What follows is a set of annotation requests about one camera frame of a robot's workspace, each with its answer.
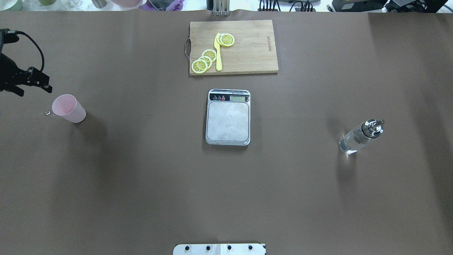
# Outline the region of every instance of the scale weighing platform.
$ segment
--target scale weighing platform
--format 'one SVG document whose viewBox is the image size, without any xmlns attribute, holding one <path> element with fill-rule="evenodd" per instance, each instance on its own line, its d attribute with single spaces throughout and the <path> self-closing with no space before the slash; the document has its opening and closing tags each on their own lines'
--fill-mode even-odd
<svg viewBox="0 0 453 255">
<path fill-rule="evenodd" d="M 250 143 L 250 92 L 211 89 L 207 97 L 206 142 L 245 146 Z"/>
</svg>

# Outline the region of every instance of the small metal piece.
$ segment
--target small metal piece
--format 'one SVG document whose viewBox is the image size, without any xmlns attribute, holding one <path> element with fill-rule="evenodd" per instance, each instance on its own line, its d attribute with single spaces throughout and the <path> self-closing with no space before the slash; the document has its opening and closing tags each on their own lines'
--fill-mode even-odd
<svg viewBox="0 0 453 255">
<path fill-rule="evenodd" d="M 369 119 L 362 124 L 362 132 L 369 138 L 377 138 L 384 132 L 382 129 L 382 125 L 384 124 L 383 119 Z"/>
<path fill-rule="evenodd" d="M 186 54 L 187 59 L 190 61 L 190 57 L 189 57 L 189 55 L 188 55 L 188 54 L 190 54 L 190 53 L 187 52 L 187 42 L 189 42 L 189 41 L 190 41 L 190 36 L 189 36 L 189 38 L 187 38 L 187 41 L 186 41 L 186 43 L 184 44 L 184 54 Z"/>
<path fill-rule="evenodd" d="M 230 0 L 213 0 L 212 14 L 214 16 L 229 16 Z"/>
</svg>

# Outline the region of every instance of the bottle cap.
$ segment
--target bottle cap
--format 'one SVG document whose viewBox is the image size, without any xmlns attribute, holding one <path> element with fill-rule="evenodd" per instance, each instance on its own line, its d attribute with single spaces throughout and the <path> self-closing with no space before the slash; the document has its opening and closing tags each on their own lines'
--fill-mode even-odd
<svg viewBox="0 0 453 255">
<path fill-rule="evenodd" d="M 383 119 L 369 119 L 362 124 L 362 132 L 369 138 L 377 138 L 384 132 L 384 129 L 382 128 L 382 125 L 384 124 Z"/>
</svg>

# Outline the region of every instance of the black device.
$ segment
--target black device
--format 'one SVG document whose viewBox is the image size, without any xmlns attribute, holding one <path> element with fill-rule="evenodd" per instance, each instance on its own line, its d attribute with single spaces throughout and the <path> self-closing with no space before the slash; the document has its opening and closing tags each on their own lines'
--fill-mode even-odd
<svg viewBox="0 0 453 255">
<path fill-rule="evenodd" d="M 362 12 L 379 10 L 387 0 L 333 0 L 332 6 L 337 12 Z"/>
<path fill-rule="evenodd" d="M 386 4 L 389 12 L 424 12 L 436 13 L 447 0 L 390 0 Z"/>
<path fill-rule="evenodd" d="M 206 0 L 206 9 L 207 10 L 214 9 L 214 0 Z"/>
<path fill-rule="evenodd" d="M 294 2 L 296 2 L 296 1 L 298 1 L 298 0 L 280 0 L 280 1 L 282 1 L 282 2 L 287 2 L 287 3 L 289 3 L 289 4 L 292 4 L 292 3 L 294 3 Z M 313 0 L 313 1 L 310 1 L 310 3 L 316 3 L 316 2 L 319 2 L 319 1 L 321 1 L 321 0 Z"/>
<path fill-rule="evenodd" d="M 19 41 L 18 34 L 26 36 L 38 48 L 42 58 L 41 69 L 29 67 L 22 70 L 17 67 L 16 63 L 8 58 L 1 51 L 4 44 L 11 44 Z M 52 93 L 52 87 L 49 85 L 49 76 L 43 73 L 44 55 L 38 44 L 26 33 L 22 31 L 11 31 L 10 29 L 0 29 L 0 91 L 9 91 L 23 97 L 24 90 L 17 85 L 27 85 L 40 87 L 47 93 Z"/>
</svg>

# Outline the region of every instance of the glass bottle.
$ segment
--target glass bottle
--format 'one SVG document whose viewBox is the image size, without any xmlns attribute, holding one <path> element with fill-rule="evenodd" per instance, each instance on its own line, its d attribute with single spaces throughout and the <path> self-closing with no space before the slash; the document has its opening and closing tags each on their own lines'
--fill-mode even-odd
<svg viewBox="0 0 453 255">
<path fill-rule="evenodd" d="M 356 153 L 384 132 L 384 124 L 383 119 L 365 121 L 340 140 L 340 149 L 346 154 Z"/>
</svg>

